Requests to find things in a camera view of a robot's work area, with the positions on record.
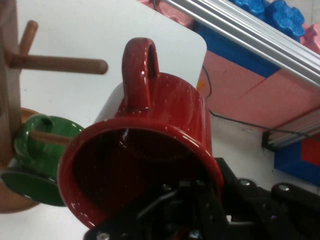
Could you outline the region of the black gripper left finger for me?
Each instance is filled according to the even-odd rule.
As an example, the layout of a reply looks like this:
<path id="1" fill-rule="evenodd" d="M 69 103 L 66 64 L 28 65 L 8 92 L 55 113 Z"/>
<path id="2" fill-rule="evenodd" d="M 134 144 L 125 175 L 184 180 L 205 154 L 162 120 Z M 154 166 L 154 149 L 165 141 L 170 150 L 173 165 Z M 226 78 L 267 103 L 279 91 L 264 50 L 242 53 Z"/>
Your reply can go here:
<path id="1" fill-rule="evenodd" d="M 225 240 L 227 220 L 212 184 L 163 184 L 88 230 L 85 240 Z"/>

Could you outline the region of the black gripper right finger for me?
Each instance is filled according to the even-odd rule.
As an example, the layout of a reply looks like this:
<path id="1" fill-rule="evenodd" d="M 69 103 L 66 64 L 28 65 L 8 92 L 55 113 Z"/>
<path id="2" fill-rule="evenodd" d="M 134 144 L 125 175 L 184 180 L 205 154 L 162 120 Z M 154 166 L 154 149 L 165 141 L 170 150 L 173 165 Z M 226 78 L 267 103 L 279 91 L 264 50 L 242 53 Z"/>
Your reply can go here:
<path id="1" fill-rule="evenodd" d="M 318 240 L 319 195 L 287 182 L 266 190 L 253 180 L 237 178 L 223 158 L 217 163 L 224 180 L 223 208 L 231 217 L 233 236 L 261 240 Z"/>

